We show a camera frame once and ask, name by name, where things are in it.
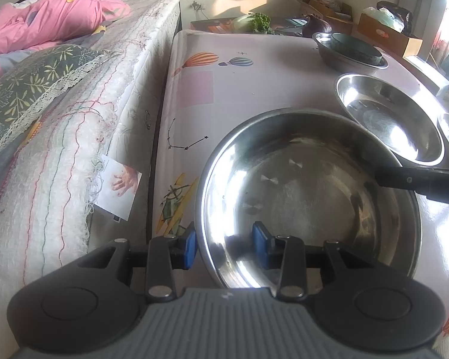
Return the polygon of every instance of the hand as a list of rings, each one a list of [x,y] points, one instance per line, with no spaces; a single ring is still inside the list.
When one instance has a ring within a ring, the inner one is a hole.
[[[119,190],[118,197],[121,197],[129,188],[133,188],[133,194],[136,194],[138,189],[138,172],[123,165],[124,170],[118,176],[114,176],[116,181],[112,183],[112,190]]]

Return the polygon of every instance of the green leaf-patterned pillow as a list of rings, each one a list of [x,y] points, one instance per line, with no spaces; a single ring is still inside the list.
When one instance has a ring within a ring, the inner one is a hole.
[[[109,58],[95,51],[64,44],[38,51],[0,78],[0,151],[24,132],[61,93]]]

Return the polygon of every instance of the paper tag with hand picture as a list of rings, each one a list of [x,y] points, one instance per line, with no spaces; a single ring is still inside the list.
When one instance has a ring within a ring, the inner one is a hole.
[[[142,174],[106,155],[101,162],[101,190],[95,205],[128,220]]]

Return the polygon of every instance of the black handle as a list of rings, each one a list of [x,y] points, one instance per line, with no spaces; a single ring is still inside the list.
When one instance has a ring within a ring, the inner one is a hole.
[[[387,167],[376,170],[376,182],[386,188],[413,190],[428,200],[449,204],[449,170]]]

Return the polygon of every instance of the mattress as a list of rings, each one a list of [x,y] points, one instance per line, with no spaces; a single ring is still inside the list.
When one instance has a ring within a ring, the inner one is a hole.
[[[110,25],[94,45],[112,51],[113,57],[42,117],[40,129],[16,154],[2,186],[0,359],[17,349],[6,319],[11,296],[87,252],[88,218],[101,187],[103,153],[144,176],[129,223],[108,227],[100,221],[105,214],[93,214],[90,246],[106,241],[106,234],[125,237],[126,230],[126,236],[139,237],[142,231],[145,237],[154,124],[180,0],[124,1],[132,13]]]

